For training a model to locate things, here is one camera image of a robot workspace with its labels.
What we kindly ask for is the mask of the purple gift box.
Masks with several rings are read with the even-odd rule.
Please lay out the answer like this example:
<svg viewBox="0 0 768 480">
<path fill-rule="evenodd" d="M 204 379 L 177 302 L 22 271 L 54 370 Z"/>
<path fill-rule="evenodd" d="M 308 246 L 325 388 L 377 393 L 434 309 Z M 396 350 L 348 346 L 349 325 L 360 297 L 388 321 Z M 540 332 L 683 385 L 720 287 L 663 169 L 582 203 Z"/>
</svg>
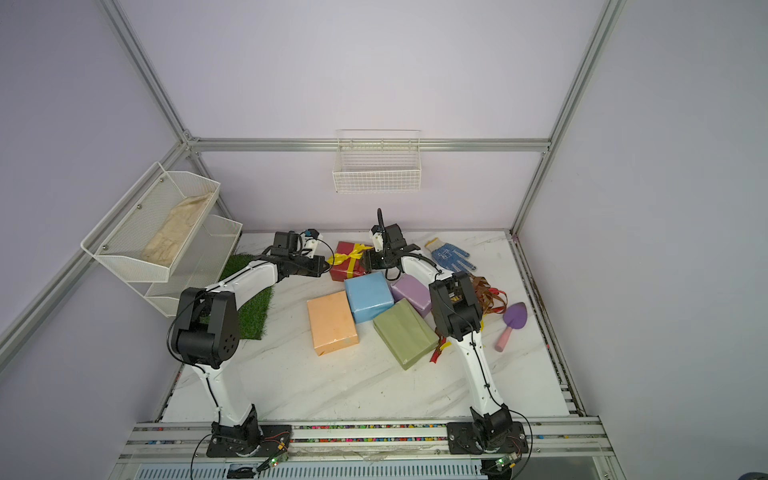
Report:
<svg viewBox="0 0 768 480">
<path fill-rule="evenodd" d="M 411 275 L 401 274 L 390 284 L 390 291 L 395 302 L 407 300 L 416 312 L 425 318 L 432 308 L 428 288 Z"/>
</svg>

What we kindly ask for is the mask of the blue gift box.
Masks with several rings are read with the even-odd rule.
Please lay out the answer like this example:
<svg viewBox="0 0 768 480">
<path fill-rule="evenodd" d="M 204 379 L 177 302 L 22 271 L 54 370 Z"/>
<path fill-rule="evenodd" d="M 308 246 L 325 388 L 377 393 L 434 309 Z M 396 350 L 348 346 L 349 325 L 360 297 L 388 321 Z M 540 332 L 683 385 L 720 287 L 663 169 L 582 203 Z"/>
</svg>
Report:
<svg viewBox="0 0 768 480">
<path fill-rule="evenodd" d="M 371 321 L 394 306 L 389 285 L 380 271 L 348 279 L 344 286 L 356 324 Z"/>
</svg>

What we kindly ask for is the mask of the green gift box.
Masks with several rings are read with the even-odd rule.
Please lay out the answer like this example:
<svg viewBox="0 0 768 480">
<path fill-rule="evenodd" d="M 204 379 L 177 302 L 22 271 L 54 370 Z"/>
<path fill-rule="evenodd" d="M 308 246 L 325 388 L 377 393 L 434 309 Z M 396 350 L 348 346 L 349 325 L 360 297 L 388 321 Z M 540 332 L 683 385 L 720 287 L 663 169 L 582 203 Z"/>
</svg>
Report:
<svg viewBox="0 0 768 480">
<path fill-rule="evenodd" d="M 373 319 L 375 331 L 407 371 L 438 346 L 439 337 L 407 299 Z"/>
</svg>

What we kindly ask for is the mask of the orange gift box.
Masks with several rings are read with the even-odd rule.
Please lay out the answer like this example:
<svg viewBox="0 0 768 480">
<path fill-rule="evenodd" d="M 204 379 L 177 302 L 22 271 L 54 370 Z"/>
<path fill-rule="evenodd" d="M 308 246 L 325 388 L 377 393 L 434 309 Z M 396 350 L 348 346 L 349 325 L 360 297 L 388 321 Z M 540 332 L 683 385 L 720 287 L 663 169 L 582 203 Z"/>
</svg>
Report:
<svg viewBox="0 0 768 480">
<path fill-rule="evenodd" d="M 312 343 L 318 356 L 359 343 L 356 324 L 344 291 L 307 302 Z"/>
</svg>

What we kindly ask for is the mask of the brown ribbon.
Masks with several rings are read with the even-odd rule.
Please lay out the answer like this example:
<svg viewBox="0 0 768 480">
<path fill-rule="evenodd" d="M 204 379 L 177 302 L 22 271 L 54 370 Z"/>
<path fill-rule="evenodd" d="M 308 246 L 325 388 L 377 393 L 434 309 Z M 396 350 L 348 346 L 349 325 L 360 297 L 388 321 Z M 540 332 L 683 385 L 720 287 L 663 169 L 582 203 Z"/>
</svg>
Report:
<svg viewBox="0 0 768 480">
<path fill-rule="evenodd" d="M 503 315 L 508 307 L 507 294 L 504 291 L 491 286 L 488 280 L 483 276 L 471 275 L 470 279 L 475 295 L 482 307 L 483 314 Z"/>
</svg>

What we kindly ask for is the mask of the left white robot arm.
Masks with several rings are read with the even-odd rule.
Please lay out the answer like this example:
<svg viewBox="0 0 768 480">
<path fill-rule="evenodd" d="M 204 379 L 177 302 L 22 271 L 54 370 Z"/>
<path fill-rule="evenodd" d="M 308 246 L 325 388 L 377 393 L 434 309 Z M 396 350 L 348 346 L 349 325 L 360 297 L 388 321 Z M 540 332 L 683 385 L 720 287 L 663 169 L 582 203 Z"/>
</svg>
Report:
<svg viewBox="0 0 768 480">
<path fill-rule="evenodd" d="M 277 232 L 272 245 L 242 269 L 207 287 L 182 292 L 167 346 L 173 358 L 196 370 L 213 403 L 216 430 L 256 425 L 255 407 L 239 378 L 226 371 L 241 340 L 239 311 L 291 276 L 319 278 L 328 273 L 329 263 L 316 253 L 323 243 L 315 229 Z"/>
</svg>

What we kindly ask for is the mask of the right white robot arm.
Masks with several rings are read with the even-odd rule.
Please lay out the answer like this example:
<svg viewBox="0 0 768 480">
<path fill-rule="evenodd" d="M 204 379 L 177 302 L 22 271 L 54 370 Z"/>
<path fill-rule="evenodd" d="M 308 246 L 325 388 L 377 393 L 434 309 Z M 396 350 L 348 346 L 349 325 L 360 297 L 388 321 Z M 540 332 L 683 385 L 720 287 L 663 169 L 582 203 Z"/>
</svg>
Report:
<svg viewBox="0 0 768 480">
<path fill-rule="evenodd" d="M 370 230 L 373 251 L 363 255 L 370 270 L 396 269 L 427 287 L 437 334 L 450 342 L 462 359 L 471 395 L 470 412 L 479 435 L 504 435 L 513 426 L 488 365 L 483 345 L 483 308 L 469 272 L 436 260 L 408 242 L 398 224 L 387 225 L 381 209 Z"/>
</svg>

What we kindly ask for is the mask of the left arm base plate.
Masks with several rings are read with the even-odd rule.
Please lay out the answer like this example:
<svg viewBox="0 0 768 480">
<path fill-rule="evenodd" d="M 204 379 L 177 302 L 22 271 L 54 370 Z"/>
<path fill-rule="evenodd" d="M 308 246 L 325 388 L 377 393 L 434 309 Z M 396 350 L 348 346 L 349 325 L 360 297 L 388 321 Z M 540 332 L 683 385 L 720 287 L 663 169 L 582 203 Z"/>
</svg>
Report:
<svg viewBox="0 0 768 480">
<path fill-rule="evenodd" d="M 259 423 L 254 405 L 242 424 L 235 426 L 211 424 L 211 441 L 206 450 L 209 458 L 258 457 L 276 455 L 280 446 L 288 448 L 292 437 L 292 426 L 288 424 Z"/>
</svg>

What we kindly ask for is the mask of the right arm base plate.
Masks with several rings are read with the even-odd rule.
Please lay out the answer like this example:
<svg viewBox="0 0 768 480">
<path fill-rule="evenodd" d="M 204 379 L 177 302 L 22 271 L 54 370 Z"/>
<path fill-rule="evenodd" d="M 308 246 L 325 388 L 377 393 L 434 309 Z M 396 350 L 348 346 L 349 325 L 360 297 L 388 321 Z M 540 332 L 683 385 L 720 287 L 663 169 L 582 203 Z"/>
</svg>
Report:
<svg viewBox="0 0 768 480">
<path fill-rule="evenodd" d="M 469 421 L 446 424 L 451 454 L 527 454 L 530 450 L 524 423 L 515 421 L 506 405 L 490 413 L 470 409 Z"/>
</svg>

